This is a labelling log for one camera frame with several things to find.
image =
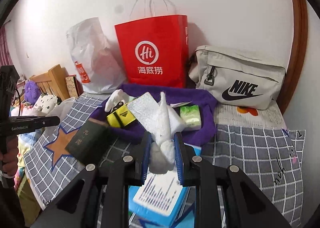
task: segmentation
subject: purple fluffy pillow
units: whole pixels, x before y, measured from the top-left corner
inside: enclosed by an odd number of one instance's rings
[[[35,82],[29,81],[26,83],[24,90],[24,99],[34,105],[41,95],[39,87]]]

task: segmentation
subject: yellow pouch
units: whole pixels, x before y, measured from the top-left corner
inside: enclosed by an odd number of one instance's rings
[[[133,122],[135,119],[134,115],[128,110],[127,104],[121,106],[119,109],[107,116],[109,125],[115,128],[122,128]]]

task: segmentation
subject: human hand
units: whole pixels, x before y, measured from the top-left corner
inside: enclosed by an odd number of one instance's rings
[[[0,151],[0,160],[5,163],[3,171],[7,172],[9,176],[14,176],[18,170],[18,137],[16,135],[8,136],[6,137],[6,141],[7,153],[3,155]]]

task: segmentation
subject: beige nike bag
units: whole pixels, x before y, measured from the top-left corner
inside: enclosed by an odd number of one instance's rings
[[[198,47],[196,58],[190,78],[222,104],[265,110],[280,92],[285,69],[273,58],[214,46]]]

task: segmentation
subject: gray plaid cloth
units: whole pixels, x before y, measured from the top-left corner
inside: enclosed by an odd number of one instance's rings
[[[89,94],[80,96],[61,126],[67,132],[79,128],[106,97]],[[244,170],[292,227],[297,227],[300,224],[303,196],[301,162],[305,131],[290,131],[287,137],[283,130],[228,125],[217,125],[217,128],[214,140],[202,147],[203,158],[217,166],[228,167],[233,164]],[[73,157],[62,157],[51,172],[52,153],[43,146],[56,137],[57,131],[50,135],[44,132],[34,148],[24,156],[31,189],[43,209],[84,167]],[[120,139],[116,140],[108,147],[100,166],[108,167],[115,160],[128,155],[133,146]],[[178,216],[194,200],[195,188],[191,187]],[[221,200],[220,209],[224,223],[222,202]],[[139,220],[133,214],[129,220],[130,228],[141,228]]]

